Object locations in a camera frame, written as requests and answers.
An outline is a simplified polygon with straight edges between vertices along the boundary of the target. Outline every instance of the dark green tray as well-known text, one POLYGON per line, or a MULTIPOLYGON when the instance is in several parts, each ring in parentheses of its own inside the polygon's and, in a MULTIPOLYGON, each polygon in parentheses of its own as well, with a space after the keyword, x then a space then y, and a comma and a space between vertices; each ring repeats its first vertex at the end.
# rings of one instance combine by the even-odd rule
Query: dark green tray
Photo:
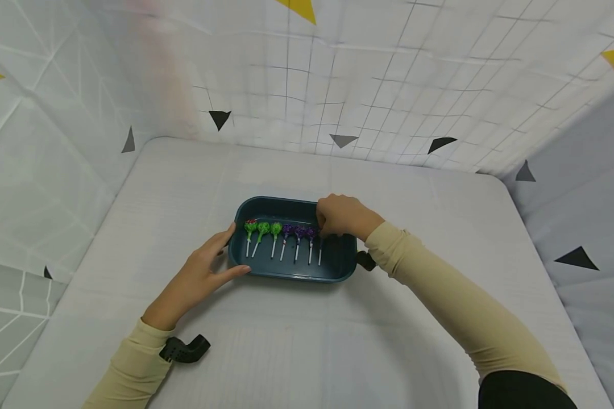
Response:
MULTIPOLYGON (((270 258, 273 247, 272 234, 265 234, 257 248, 255 257, 246 258, 247 233, 243 229, 246 220, 257 219, 258 222, 280 222, 302 225, 303 227, 318 228, 316 219, 316 203, 295 201, 294 199, 255 197, 250 198, 239 206, 237 217, 237 231, 230 240, 229 259, 232 264, 247 264, 252 268, 250 274, 302 281, 318 281, 320 283, 338 283, 349 277, 356 267, 357 240, 345 234, 342 237, 329 236, 325 240, 320 237, 314 240, 312 250, 312 263, 309 259, 309 240, 304 237, 300 240, 298 260, 294 263, 296 253, 295 236, 287 238, 284 258, 280 261, 282 251, 282 234, 277 237, 275 256, 270 258), (318 251, 323 245, 321 265, 318 265, 318 251)), ((252 233, 250 255, 255 248, 257 235, 252 233)))

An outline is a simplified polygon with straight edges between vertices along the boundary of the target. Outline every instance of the black sleeve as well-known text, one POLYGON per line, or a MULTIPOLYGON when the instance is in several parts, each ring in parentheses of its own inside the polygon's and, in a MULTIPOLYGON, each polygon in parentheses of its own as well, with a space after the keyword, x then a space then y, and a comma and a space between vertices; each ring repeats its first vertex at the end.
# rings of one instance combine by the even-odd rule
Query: black sleeve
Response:
POLYGON ((479 409, 578 409, 571 398, 539 376, 515 370, 487 375, 480 385, 479 409))

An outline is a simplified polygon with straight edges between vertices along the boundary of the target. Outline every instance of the fabric tent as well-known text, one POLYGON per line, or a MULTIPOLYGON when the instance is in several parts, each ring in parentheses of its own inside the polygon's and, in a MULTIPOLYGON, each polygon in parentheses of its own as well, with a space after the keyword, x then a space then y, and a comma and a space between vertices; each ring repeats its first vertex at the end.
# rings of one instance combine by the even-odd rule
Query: fabric tent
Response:
POLYGON ((614 405, 614 0, 0 0, 0 402, 162 135, 501 178, 614 405))

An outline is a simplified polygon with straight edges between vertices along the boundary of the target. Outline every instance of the left hand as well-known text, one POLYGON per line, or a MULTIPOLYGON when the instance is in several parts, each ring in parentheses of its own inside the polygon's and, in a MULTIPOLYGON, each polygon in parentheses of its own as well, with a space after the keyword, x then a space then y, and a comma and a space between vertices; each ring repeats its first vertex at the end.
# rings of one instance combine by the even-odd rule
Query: left hand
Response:
POLYGON ((250 267, 243 264, 220 273, 211 270, 214 258, 227 245, 236 227, 234 223, 231 224, 225 232, 216 233, 200 249, 191 253, 185 265, 145 311, 142 317, 144 323, 170 331, 188 310, 209 294, 235 277, 250 272, 250 267))

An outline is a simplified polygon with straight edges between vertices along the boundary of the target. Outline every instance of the beige sleeve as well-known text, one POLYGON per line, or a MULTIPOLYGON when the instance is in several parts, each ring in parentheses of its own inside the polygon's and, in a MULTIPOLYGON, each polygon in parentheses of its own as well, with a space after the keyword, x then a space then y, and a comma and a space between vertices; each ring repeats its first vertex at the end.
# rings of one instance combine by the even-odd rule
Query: beige sleeve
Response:
POLYGON ((170 334, 139 319, 82 409, 144 409, 171 367, 159 356, 170 334))
POLYGON ((487 292, 427 250, 407 231, 384 222, 366 241, 371 257, 407 285, 471 357, 480 374, 518 370, 566 392, 543 346, 523 323, 487 292))

